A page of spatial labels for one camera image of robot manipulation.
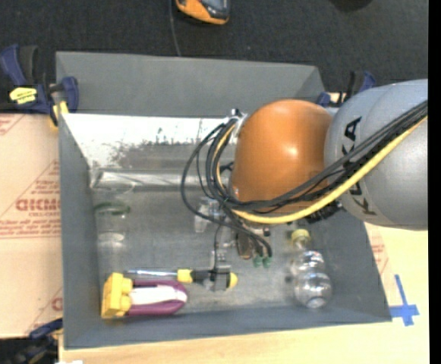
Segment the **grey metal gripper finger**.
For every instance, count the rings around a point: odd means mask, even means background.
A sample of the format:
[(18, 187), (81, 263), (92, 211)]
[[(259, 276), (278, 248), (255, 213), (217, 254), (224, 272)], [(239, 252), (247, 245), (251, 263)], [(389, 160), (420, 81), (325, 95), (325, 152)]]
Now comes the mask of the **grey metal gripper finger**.
[(209, 264), (210, 290), (225, 291), (230, 288), (232, 267), (224, 251), (213, 250)]

